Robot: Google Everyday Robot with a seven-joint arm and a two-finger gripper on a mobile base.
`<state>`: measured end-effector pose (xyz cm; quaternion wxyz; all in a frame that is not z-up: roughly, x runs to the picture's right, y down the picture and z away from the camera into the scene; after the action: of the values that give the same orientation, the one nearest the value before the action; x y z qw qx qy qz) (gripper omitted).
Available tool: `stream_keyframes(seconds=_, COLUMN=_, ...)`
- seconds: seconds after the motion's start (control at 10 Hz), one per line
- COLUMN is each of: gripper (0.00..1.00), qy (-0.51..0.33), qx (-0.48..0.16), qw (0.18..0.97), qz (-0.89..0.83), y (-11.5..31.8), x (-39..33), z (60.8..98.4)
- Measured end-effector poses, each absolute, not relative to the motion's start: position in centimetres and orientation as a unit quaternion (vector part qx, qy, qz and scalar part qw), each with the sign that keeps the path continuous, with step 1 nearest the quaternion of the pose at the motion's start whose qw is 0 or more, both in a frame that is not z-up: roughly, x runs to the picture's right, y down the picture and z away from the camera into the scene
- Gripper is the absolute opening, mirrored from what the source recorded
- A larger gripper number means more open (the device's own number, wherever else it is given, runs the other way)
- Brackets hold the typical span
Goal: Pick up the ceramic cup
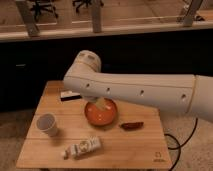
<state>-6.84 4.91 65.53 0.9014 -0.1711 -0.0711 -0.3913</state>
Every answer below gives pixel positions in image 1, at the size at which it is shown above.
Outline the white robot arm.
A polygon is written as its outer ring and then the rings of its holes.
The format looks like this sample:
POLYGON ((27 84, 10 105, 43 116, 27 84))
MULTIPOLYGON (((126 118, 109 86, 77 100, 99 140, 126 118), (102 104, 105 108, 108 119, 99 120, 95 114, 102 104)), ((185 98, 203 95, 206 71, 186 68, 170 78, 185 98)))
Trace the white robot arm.
POLYGON ((81 50, 63 83, 90 102, 100 97, 122 100, 186 113, 213 123, 213 76, 102 73, 100 57, 81 50))

